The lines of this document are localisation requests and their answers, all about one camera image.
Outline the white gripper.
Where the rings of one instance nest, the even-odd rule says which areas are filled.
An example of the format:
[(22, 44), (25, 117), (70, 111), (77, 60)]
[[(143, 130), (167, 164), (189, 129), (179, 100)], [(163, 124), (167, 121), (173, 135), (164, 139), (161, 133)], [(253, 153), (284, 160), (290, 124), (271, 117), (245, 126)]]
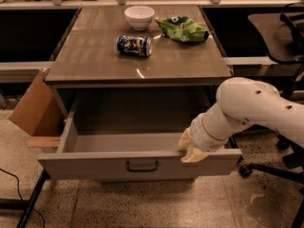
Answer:
[(185, 150), (182, 162), (200, 162), (206, 159), (207, 152), (218, 151), (228, 140), (217, 140), (212, 137), (203, 125), (204, 113), (200, 113), (190, 124), (190, 130), (186, 128), (179, 141), (179, 150)]

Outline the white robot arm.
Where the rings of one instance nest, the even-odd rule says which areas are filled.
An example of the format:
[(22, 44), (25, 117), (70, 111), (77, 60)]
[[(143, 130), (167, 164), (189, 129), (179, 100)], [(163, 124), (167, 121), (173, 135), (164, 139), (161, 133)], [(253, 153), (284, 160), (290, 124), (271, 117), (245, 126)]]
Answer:
[(233, 77), (220, 84), (216, 102), (184, 130), (179, 150), (183, 162), (200, 162), (231, 136), (261, 125), (304, 146), (304, 105), (282, 98), (268, 83)]

